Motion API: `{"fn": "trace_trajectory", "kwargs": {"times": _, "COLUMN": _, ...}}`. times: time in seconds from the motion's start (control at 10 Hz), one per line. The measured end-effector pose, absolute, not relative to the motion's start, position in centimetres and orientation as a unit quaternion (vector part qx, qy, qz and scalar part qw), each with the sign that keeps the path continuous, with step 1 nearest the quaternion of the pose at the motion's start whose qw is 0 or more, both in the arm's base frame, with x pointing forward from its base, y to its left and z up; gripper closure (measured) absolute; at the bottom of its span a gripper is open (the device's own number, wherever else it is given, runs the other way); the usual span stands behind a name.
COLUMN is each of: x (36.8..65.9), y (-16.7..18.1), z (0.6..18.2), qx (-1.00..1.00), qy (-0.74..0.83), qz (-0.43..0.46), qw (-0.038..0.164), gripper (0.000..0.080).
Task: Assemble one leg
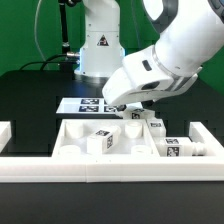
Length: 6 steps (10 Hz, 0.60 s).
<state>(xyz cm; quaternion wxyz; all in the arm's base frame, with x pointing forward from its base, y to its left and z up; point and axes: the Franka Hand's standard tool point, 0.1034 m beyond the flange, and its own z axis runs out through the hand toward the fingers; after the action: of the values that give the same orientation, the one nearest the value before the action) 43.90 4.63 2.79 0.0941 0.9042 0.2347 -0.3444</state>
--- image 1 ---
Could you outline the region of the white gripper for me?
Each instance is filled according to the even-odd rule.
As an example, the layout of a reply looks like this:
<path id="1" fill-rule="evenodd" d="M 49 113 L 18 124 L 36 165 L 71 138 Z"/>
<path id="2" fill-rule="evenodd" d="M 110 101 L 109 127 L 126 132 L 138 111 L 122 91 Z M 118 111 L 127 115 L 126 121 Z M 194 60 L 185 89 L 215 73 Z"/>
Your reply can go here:
<path id="1" fill-rule="evenodd" d="M 166 70 L 157 58 L 155 47 L 150 46 L 127 55 L 122 67 L 104 85 L 102 94 L 110 106 L 158 101 L 183 94 L 197 78 L 197 74 L 184 77 Z"/>

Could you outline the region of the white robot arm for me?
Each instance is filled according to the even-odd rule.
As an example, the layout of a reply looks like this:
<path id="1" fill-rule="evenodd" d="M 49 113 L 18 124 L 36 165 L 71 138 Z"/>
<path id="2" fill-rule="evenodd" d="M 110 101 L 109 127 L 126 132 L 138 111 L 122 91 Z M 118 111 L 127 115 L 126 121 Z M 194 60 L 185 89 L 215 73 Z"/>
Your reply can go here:
<path id="1" fill-rule="evenodd" d="M 224 47 L 224 0 L 142 0 L 157 42 L 124 57 L 103 87 L 107 104 L 153 102 L 186 92 Z"/>

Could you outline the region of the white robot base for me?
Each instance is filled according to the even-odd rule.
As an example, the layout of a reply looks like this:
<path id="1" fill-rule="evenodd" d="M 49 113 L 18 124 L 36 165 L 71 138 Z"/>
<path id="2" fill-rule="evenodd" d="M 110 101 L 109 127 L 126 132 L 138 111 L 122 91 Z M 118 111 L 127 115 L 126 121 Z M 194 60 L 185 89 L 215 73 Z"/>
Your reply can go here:
<path id="1" fill-rule="evenodd" d="M 85 43 L 75 70 L 86 77 L 110 77 L 122 64 L 125 50 L 120 44 L 120 7 L 116 0 L 83 0 Z"/>

